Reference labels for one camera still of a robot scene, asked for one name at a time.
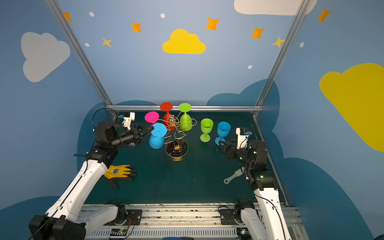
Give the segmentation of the red wine glass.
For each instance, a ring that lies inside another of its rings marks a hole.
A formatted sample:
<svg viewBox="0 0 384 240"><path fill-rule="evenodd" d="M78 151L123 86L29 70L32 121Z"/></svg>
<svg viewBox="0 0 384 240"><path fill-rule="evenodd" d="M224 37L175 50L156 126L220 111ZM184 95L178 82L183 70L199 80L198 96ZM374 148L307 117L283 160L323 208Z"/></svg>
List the red wine glass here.
<svg viewBox="0 0 384 240"><path fill-rule="evenodd" d="M167 130L168 131L173 131L175 130L176 128L174 126L172 126L171 124L171 114L170 114L170 110L173 109L173 104L172 103L169 103L169 102L165 102L165 103L162 103L160 105L160 110L165 112L166 114L164 115L163 117L163 123L164 125L167 127Z"/></svg>

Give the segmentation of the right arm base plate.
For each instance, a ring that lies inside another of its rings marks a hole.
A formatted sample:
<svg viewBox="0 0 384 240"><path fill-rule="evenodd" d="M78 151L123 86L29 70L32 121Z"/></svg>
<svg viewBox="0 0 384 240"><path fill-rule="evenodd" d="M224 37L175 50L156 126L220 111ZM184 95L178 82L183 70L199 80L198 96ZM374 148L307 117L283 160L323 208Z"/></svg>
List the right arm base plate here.
<svg viewBox="0 0 384 240"><path fill-rule="evenodd" d="M252 208L245 209L219 209L222 225L248 225L261 223L258 211Z"/></svg>

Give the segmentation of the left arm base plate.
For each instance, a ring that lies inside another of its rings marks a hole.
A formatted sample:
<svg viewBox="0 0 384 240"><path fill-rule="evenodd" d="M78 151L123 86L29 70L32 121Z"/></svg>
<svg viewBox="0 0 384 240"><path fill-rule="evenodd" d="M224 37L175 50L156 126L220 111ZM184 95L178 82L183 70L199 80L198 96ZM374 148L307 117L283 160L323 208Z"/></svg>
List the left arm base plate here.
<svg viewBox="0 0 384 240"><path fill-rule="evenodd" d="M143 210L128 209L126 210L125 218L113 220L104 224L104 226L139 226L142 219Z"/></svg>

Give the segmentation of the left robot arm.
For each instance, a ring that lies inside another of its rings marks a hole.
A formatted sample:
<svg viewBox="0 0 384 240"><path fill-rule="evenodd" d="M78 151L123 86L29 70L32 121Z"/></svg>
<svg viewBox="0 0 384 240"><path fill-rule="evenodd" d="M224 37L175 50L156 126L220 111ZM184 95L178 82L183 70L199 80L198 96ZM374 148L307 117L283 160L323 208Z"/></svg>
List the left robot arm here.
<svg viewBox="0 0 384 240"><path fill-rule="evenodd" d="M33 240L83 240L108 222L125 220L122 205L106 204L97 211L79 220L81 208L99 179L108 171L118 155L118 149L138 144L153 126L132 124L122 127L111 120L98 123L94 128L96 144L91 148L82 168L64 193L44 215L36 215L29 223Z"/></svg>

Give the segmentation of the pink wine glass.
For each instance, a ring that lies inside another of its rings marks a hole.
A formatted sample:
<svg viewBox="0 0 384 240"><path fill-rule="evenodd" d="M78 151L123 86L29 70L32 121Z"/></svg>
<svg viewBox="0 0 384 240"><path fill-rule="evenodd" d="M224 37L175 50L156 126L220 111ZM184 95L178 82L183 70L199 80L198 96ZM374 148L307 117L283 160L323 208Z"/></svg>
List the pink wine glass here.
<svg viewBox="0 0 384 240"><path fill-rule="evenodd" d="M152 126L157 123L160 115L157 112L149 112L145 115L145 121L150 123Z"/></svg>

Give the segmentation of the blue wine glass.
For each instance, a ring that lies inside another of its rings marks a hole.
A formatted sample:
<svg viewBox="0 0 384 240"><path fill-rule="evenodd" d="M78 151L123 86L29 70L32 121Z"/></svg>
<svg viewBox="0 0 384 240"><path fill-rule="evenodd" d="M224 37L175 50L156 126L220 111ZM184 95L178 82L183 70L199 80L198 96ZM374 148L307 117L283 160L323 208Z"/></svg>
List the blue wine glass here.
<svg viewBox="0 0 384 240"><path fill-rule="evenodd" d="M229 132L231 130L231 125L228 122L220 122L218 124L218 137L215 139L216 145L220 146L220 142L225 142L225 137L228 136Z"/></svg>
<svg viewBox="0 0 384 240"><path fill-rule="evenodd" d="M154 129L151 131L149 144L153 149L160 149L164 145L165 135L168 132L167 127L161 123L156 123L153 127Z"/></svg>

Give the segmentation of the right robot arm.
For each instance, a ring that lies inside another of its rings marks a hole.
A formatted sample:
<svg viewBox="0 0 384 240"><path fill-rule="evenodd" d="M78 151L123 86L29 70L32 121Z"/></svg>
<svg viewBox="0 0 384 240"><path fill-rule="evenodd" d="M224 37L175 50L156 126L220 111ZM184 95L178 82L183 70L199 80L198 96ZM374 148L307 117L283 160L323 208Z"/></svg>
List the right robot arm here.
<svg viewBox="0 0 384 240"><path fill-rule="evenodd" d="M281 209L278 184L267 168L268 150L263 141L252 140L245 148L234 143L219 142L223 156L236 159L244 166L244 175L262 212L263 221L252 202L235 205L237 221L248 229L253 240L291 240Z"/></svg>

